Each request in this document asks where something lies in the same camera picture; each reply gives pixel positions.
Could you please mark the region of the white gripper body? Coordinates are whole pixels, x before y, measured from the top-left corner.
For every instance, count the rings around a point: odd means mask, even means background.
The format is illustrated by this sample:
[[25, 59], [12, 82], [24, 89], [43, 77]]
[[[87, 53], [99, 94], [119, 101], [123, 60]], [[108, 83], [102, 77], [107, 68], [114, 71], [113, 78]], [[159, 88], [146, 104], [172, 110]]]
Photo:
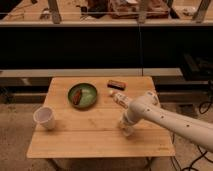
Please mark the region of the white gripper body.
[[131, 120], [129, 113], [125, 111], [119, 120], [119, 127], [123, 131], [133, 131], [134, 122]]

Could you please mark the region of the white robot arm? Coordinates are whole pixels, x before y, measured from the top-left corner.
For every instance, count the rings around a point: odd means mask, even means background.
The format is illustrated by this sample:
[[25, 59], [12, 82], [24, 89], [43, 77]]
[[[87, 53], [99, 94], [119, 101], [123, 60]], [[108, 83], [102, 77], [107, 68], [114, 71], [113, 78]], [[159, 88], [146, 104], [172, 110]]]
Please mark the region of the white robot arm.
[[162, 109], [158, 104], [156, 94], [151, 91], [131, 100], [120, 119], [120, 128], [129, 136], [133, 133], [132, 126], [145, 119], [213, 153], [213, 124]]

